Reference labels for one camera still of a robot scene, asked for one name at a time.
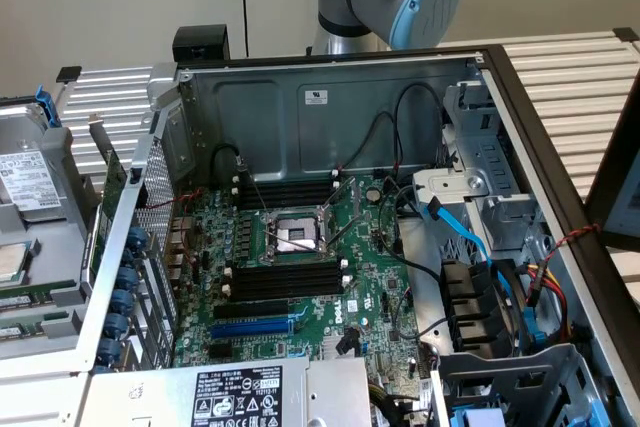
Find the silver socket cover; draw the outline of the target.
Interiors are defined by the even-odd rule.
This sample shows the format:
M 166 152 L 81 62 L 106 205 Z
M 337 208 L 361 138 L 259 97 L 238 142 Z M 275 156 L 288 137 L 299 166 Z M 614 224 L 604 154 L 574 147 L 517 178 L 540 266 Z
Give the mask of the silver socket cover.
M 356 178 L 354 176 L 348 178 L 344 182 L 336 182 L 334 184 L 334 191 L 329 196 L 329 198 L 320 206 L 320 210 L 325 212 L 331 206 L 331 203 L 334 200 L 337 200 L 341 194 L 349 188 L 352 193 L 352 207 L 353 207 L 353 217 L 342 227 L 340 228 L 328 241 L 325 242 L 325 246 L 329 247 L 332 244 L 336 243 L 342 236 L 344 236 L 354 225 L 354 223 L 361 219 L 361 188 L 356 183 Z

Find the silver open PC case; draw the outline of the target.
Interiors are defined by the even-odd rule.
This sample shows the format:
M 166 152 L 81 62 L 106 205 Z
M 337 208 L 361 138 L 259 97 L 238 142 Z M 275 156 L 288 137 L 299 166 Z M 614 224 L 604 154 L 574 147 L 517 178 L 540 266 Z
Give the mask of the silver open PC case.
M 465 167 L 445 112 L 446 89 L 481 81 L 501 119 L 500 162 Z M 640 311 L 624 288 L 598 224 L 585 206 L 503 49 L 179 62 L 83 72 L 51 94 L 72 156 L 101 200 L 106 166 L 89 133 L 104 122 L 126 182 L 74 348 L 0 361 L 0 427 L 81 427 L 92 379 L 157 371 L 172 363 L 179 307 L 170 265 L 171 229 L 180 208 L 206 191 L 232 185 L 243 157 L 258 180 L 369 176 L 383 182 L 395 209 L 411 272 L 425 375 L 414 400 L 399 400 L 368 381 L 372 427 L 450 427 L 438 416 L 440 358 L 456 354 L 441 297 L 441 264 L 484 264 L 514 327 L 510 357 L 570 344 L 586 362 L 612 427 L 640 427 Z M 419 170 L 482 169 L 493 184 L 533 195 L 542 219 L 521 252 L 496 257 L 437 199 L 421 207 Z M 130 227 L 149 236 L 144 251 L 126 246 Z M 139 286 L 117 363 L 96 362 L 120 267 Z M 521 351 L 522 296 L 547 335 Z

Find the green Dell motherboard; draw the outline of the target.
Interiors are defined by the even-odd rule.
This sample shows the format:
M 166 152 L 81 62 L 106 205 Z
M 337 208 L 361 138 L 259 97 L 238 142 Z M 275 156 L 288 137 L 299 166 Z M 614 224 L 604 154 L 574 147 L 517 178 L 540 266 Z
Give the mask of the green Dell motherboard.
M 230 362 L 307 357 L 320 358 L 323 338 L 343 335 L 347 327 L 360 332 L 367 379 L 399 400 L 418 396 L 425 370 L 413 333 L 417 328 L 410 291 L 410 269 L 400 261 L 401 239 L 391 200 L 383 198 L 383 182 L 369 176 L 356 180 L 361 188 L 362 217 L 335 244 L 344 292 L 287 300 L 296 322 L 291 335 L 213 339 L 213 325 L 276 318 L 216 321 L 213 308 L 231 302 L 221 294 L 234 267 L 254 267 L 259 243 L 259 210 L 239 210 L 239 200 L 257 196 L 254 189 L 206 191 L 180 208 L 171 229 L 168 257 L 179 307 L 179 327 L 172 363 L 195 367 Z M 382 197 L 366 199 L 369 187 Z M 352 217 L 349 188 L 329 207 L 336 230 Z M 233 357 L 210 359 L 208 346 L 231 342 Z

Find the silver disk bay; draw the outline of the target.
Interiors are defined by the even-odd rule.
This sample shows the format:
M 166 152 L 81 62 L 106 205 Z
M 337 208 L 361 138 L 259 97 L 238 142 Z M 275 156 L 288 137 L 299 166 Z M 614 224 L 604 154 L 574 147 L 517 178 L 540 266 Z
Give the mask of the silver disk bay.
M 482 169 L 424 169 L 413 174 L 412 183 L 421 207 L 437 199 L 494 257 L 521 252 L 534 241 L 542 219 L 535 197 L 507 183 L 493 184 Z

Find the silver finned heat sink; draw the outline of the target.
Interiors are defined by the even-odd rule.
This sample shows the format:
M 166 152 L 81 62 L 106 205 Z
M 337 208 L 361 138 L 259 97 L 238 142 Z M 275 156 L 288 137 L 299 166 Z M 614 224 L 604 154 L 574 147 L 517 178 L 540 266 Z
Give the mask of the silver finned heat sink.
M 336 344 L 338 343 L 338 341 L 342 336 L 343 335 L 332 335 L 332 336 L 326 336 L 323 338 L 323 341 L 321 343 L 321 349 L 320 349 L 320 358 L 322 360 L 356 358 L 361 356 L 361 353 L 359 356 L 355 356 L 353 351 L 350 351 L 346 355 L 339 355 L 337 353 Z

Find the silver drive cage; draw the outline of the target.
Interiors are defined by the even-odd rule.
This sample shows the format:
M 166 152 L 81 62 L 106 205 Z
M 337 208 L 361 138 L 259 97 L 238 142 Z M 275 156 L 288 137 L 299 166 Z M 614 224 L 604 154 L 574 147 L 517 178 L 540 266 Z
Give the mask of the silver drive cage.
M 464 166 L 491 170 L 500 162 L 502 123 L 488 87 L 481 81 L 457 82 L 446 89 L 443 104 Z

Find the black fan shroud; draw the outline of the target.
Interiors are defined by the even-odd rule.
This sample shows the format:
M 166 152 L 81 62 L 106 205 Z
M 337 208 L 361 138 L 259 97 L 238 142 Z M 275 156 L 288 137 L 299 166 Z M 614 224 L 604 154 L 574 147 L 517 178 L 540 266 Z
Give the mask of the black fan shroud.
M 459 260 L 441 264 L 441 297 L 456 353 L 484 359 L 513 355 L 514 327 L 489 269 Z

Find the black box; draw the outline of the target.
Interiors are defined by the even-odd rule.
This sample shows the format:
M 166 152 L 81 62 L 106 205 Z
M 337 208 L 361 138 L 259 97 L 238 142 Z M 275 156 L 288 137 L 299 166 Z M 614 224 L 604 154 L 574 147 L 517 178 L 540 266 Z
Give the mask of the black box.
M 172 42 L 175 62 L 229 60 L 226 24 L 182 26 Z

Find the blue card retention clip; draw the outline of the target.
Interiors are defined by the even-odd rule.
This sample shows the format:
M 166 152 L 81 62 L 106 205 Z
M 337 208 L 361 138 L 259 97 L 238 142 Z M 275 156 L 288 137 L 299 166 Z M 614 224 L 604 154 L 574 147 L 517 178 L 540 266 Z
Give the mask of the blue card retention clip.
M 110 311 L 129 317 L 134 309 L 134 295 L 124 289 L 115 289 L 110 300 Z
M 135 293 L 139 286 L 139 275 L 135 268 L 122 266 L 119 268 L 115 287 L 119 290 L 125 290 Z
M 113 340 L 121 340 L 129 332 L 129 321 L 124 315 L 108 313 L 103 324 L 103 335 Z
M 115 339 L 103 337 L 98 343 L 96 362 L 100 365 L 112 365 L 117 363 L 121 355 L 121 342 Z
M 144 251 L 149 242 L 148 233 L 144 228 L 132 226 L 129 228 L 126 237 L 126 246 L 134 251 Z

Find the green graphics card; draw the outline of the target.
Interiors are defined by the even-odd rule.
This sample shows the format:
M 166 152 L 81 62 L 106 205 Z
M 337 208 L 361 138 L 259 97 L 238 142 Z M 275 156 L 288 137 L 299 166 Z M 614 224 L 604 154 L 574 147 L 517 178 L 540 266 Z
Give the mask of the green graphics card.
M 106 166 L 101 200 L 96 210 L 86 262 L 88 282 L 90 286 L 93 286 L 126 182 L 126 173 L 115 147 L 107 135 L 104 122 L 97 115 L 92 115 L 89 119 L 89 133 Z

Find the silver perforated disk cage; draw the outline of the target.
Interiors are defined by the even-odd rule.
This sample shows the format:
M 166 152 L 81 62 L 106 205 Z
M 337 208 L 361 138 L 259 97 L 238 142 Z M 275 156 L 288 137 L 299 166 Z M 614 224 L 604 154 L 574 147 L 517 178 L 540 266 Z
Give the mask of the silver perforated disk cage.
M 612 427 L 583 357 L 570 344 L 532 356 L 440 358 L 435 411 L 450 424 L 457 409 L 499 408 L 506 427 Z

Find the silver power supply unit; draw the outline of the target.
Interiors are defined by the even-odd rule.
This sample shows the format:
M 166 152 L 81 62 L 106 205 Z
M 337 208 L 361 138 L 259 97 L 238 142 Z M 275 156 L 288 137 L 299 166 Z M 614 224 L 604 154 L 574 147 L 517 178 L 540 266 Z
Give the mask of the silver power supply unit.
M 372 427 L 363 360 L 284 358 L 100 374 L 81 427 Z

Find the blue plastic disk carrier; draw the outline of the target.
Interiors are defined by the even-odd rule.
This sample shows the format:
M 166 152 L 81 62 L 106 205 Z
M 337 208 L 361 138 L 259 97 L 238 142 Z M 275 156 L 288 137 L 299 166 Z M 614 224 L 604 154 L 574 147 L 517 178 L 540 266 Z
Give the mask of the blue plastic disk carrier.
M 499 408 L 457 409 L 450 418 L 450 427 L 506 427 Z

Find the silver hard disk white label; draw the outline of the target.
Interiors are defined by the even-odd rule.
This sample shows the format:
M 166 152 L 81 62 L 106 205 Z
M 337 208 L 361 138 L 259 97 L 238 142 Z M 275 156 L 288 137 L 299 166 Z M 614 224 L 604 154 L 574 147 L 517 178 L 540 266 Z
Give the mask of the silver hard disk white label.
M 59 181 L 41 151 L 48 129 L 36 101 L 0 100 L 0 204 L 14 205 L 28 223 L 65 217 Z

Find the blue plastic bracket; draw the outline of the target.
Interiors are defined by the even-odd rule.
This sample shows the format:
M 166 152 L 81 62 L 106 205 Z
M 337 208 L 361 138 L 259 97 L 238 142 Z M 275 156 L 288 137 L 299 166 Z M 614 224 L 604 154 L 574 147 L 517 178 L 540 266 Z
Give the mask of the blue plastic bracket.
M 50 127 L 60 127 L 61 121 L 57 112 L 55 102 L 51 94 L 44 90 L 43 85 L 40 84 L 34 95 L 36 102 L 41 106 Z

